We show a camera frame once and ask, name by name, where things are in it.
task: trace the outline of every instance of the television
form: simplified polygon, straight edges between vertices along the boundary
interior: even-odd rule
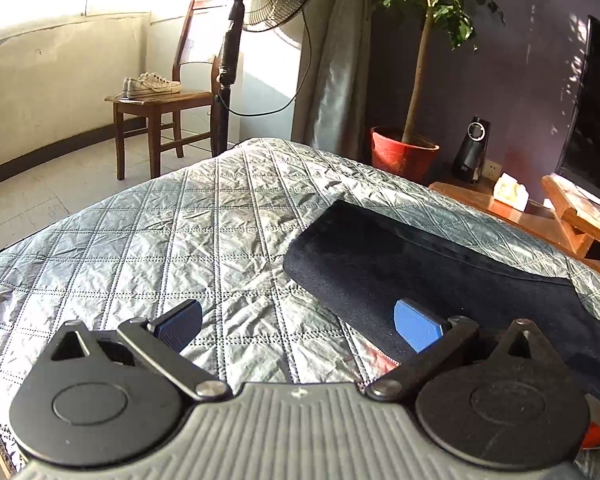
[[[600,20],[592,16],[571,129],[556,173],[600,198]]]

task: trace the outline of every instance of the fan pole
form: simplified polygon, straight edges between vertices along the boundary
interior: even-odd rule
[[[230,26],[224,35],[220,60],[220,124],[218,131],[218,155],[226,151],[229,136],[229,108],[231,106],[231,85],[235,83],[240,55],[240,37],[244,22],[244,0],[234,0],[229,13]]]

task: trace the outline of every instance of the wooden tv stand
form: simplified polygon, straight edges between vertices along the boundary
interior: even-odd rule
[[[486,192],[475,191],[444,182],[434,182],[429,186],[429,189],[458,200],[458,202],[462,202],[491,216],[500,218],[533,236],[541,238],[600,273],[600,260],[585,258],[586,251],[585,254],[578,254],[578,249],[581,250],[587,243],[590,247],[593,239],[591,242],[584,242],[583,245],[583,239],[578,238],[578,233],[572,231],[575,238],[570,237],[563,221],[552,209],[529,202],[525,211],[520,212],[511,206],[498,202]]]
[[[584,196],[569,180],[551,174],[542,188],[554,205],[556,218],[578,256],[585,256],[594,240],[600,242],[600,206]]]

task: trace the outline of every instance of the black mat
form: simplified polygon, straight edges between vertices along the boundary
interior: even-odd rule
[[[400,362],[413,349],[395,330],[394,305],[410,298],[444,318],[467,316],[488,329],[529,318],[583,388],[600,392],[600,321],[565,278],[514,269],[341,201],[293,241],[283,267],[324,307]]]

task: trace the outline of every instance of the quilted bedspread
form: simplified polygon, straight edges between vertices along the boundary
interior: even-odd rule
[[[545,242],[369,166],[284,140],[251,139],[0,253],[0,436],[16,466],[11,399],[69,319],[112,330],[195,298],[203,329],[183,355],[234,389],[244,381],[365,383],[392,367],[283,272],[291,241],[336,199],[517,269],[568,277],[600,319],[600,275]]]

